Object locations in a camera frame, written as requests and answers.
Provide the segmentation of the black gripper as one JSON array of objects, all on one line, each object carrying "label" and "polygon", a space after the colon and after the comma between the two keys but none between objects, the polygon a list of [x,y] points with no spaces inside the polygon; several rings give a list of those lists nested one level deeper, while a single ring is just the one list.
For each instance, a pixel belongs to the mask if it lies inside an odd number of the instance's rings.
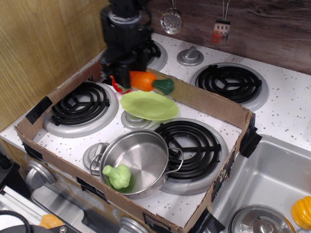
[{"label": "black gripper", "polygon": [[107,48],[101,54],[102,83],[130,88],[130,71],[145,71],[145,45],[151,40],[152,13],[146,5],[110,5],[100,12]]}]

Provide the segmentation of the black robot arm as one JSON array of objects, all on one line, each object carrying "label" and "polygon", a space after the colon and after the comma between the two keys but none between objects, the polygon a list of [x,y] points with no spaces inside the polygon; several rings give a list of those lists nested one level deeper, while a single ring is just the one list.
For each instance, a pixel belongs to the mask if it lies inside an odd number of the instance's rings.
[{"label": "black robot arm", "polygon": [[100,12],[104,42],[100,64],[106,76],[128,89],[130,71],[145,71],[153,30],[147,0],[111,0]]}]

